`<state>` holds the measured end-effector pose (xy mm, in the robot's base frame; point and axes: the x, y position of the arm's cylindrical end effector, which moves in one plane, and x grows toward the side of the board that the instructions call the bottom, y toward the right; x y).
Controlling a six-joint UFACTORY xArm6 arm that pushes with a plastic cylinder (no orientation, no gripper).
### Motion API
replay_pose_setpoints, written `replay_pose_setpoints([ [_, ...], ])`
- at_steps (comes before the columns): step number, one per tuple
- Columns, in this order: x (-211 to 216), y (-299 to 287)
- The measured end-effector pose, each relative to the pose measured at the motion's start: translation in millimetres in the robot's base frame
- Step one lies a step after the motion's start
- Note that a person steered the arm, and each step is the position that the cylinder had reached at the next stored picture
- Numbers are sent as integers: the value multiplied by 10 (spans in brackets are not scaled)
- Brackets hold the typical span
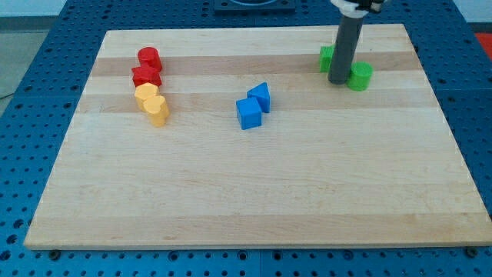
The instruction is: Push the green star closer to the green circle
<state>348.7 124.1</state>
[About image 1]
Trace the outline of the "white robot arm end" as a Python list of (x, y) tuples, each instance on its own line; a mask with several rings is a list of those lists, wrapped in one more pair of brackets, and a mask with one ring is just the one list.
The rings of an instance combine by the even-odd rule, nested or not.
[(330, 0), (348, 18), (363, 18), (369, 13), (380, 13), (386, 0)]

